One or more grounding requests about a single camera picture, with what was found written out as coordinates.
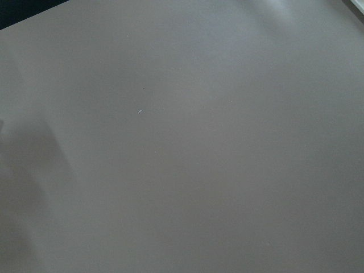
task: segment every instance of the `black corner area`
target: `black corner area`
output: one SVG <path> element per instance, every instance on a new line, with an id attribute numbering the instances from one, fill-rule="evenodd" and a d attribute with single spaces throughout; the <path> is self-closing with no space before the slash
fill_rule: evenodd
<path id="1" fill-rule="evenodd" d="M 0 30 L 67 0 L 0 0 Z"/>

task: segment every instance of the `white object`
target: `white object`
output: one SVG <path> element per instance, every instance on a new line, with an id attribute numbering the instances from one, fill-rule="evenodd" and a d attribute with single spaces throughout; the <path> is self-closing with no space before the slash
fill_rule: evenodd
<path id="1" fill-rule="evenodd" d="M 354 5 L 362 12 L 364 13 L 364 0 L 351 0 Z"/>

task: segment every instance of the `white object edge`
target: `white object edge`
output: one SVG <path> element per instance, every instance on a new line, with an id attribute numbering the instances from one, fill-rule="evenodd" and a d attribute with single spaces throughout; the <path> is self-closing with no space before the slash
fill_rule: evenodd
<path id="1" fill-rule="evenodd" d="M 362 12 L 364 13 L 364 0 L 351 0 L 354 5 Z"/>

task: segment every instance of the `gray surface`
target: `gray surface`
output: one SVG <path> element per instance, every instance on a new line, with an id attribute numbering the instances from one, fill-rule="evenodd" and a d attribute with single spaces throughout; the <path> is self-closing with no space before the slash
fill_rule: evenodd
<path id="1" fill-rule="evenodd" d="M 70 1 L 1 31 L 0 272 L 364 272 L 361 19 Z"/>

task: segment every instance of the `smooth gray table surface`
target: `smooth gray table surface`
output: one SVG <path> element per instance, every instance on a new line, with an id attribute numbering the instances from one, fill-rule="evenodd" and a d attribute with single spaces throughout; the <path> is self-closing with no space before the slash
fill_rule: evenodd
<path id="1" fill-rule="evenodd" d="M 363 273 L 349 7 L 70 1 L 1 31 L 0 272 Z"/>

